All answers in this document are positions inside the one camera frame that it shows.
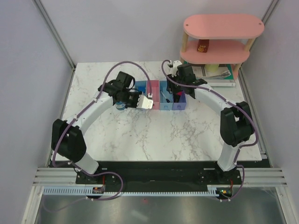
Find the light blue drawer bin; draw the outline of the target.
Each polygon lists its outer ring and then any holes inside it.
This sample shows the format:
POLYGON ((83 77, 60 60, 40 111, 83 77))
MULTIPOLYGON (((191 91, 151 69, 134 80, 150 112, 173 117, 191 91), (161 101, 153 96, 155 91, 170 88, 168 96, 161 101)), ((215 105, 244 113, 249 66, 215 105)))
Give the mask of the light blue drawer bin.
POLYGON ((146 95, 147 92, 147 81, 136 81, 134 89, 137 91, 141 91, 143 95, 146 95))

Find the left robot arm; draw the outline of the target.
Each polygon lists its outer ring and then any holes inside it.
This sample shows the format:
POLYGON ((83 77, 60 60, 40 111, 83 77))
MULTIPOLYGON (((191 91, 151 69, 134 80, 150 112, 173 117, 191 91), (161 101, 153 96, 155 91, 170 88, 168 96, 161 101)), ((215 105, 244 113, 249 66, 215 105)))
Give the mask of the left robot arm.
POLYGON ((52 126, 51 148, 52 164, 57 167, 56 155, 67 158, 76 167, 86 172, 91 183, 99 183, 103 173, 98 169, 98 162, 87 152, 84 134, 95 120, 117 102, 126 107, 136 108, 141 92, 131 91, 130 85, 135 78, 125 72, 119 72, 116 79, 103 83, 88 105, 67 120, 57 119, 52 126))

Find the pink drawer bin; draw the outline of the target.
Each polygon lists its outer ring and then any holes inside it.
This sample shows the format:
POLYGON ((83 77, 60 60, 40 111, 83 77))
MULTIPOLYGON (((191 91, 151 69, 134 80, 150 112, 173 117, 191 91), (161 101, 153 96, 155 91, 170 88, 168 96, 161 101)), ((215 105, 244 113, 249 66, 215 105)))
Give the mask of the pink drawer bin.
POLYGON ((152 99, 153 99, 153 110, 159 110, 160 109, 160 86, 159 86, 159 80, 150 80, 150 82, 147 81, 147 94, 150 92, 150 84, 152 88, 152 99))

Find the pink black highlighter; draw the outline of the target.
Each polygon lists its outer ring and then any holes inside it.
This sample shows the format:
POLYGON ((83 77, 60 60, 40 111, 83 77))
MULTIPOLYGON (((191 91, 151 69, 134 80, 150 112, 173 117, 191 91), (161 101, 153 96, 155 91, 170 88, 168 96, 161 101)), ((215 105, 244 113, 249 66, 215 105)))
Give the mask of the pink black highlighter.
POLYGON ((178 93, 176 93, 175 95, 174 95, 174 102, 175 103, 178 103, 179 101, 180 101, 180 98, 181 98, 181 96, 182 96, 182 91, 181 92, 178 92, 178 93))

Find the blue white eraser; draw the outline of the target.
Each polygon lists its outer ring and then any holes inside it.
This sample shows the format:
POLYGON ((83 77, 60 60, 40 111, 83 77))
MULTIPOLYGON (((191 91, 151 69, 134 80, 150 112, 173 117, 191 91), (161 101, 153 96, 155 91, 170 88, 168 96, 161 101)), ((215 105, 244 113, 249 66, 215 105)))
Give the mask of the blue white eraser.
POLYGON ((138 86, 137 90, 140 91, 140 92, 142 92, 142 94, 146 93, 146 87, 145 86, 138 86))

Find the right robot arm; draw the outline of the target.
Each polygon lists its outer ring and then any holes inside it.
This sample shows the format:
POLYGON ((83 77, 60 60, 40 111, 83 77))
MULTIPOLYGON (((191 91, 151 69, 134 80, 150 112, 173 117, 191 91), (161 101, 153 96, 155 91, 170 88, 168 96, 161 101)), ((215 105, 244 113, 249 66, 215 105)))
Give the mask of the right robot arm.
POLYGON ((190 64, 167 61, 170 74, 166 75, 170 93, 184 92, 193 99, 204 103, 220 117, 222 151, 215 166, 214 178, 218 183, 226 183, 235 175, 237 158, 247 141, 255 133, 248 103, 233 103, 215 91, 207 81, 197 79, 190 64))

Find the black pen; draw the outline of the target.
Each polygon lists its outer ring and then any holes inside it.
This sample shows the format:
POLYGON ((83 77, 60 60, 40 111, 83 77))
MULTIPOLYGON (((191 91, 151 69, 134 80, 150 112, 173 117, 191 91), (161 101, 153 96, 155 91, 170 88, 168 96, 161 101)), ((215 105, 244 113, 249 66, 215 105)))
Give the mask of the black pen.
POLYGON ((164 94, 162 91, 160 91, 160 93, 161 93, 162 96, 164 97, 165 101, 166 101, 167 103, 170 103, 170 100, 165 96, 165 94, 164 94))

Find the purple drawer bin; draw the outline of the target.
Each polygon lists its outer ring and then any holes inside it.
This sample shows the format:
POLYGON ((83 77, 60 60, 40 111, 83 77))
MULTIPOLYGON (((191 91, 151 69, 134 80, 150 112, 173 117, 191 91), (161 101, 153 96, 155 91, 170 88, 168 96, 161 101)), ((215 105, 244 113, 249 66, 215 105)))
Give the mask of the purple drawer bin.
POLYGON ((185 97, 185 93, 183 92, 180 101, 178 103, 175 103, 173 98, 172 110, 185 110, 185 107, 186 107, 186 97, 185 97))

